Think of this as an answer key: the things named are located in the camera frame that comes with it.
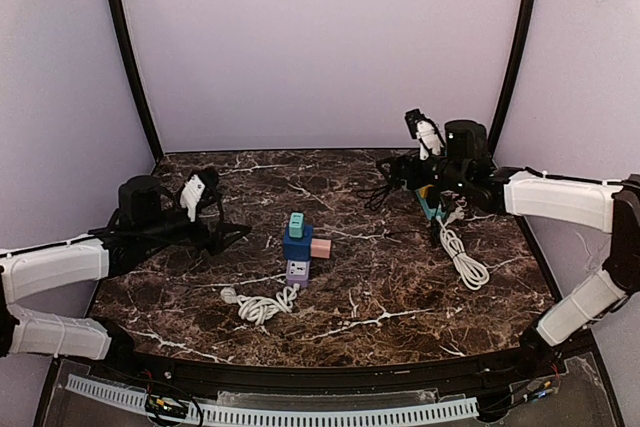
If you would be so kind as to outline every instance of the blue cube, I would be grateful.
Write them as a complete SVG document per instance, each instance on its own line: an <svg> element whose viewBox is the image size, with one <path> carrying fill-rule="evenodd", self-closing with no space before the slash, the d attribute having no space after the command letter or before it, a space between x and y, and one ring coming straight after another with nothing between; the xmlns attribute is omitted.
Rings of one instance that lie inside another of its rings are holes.
<svg viewBox="0 0 640 427"><path fill-rule="evenodd" d="M289 235L289 226L284 231L284 258L308 262L311 260L311 239L313 238L313 226L305 225L301 239L292 239Z"/></svg>

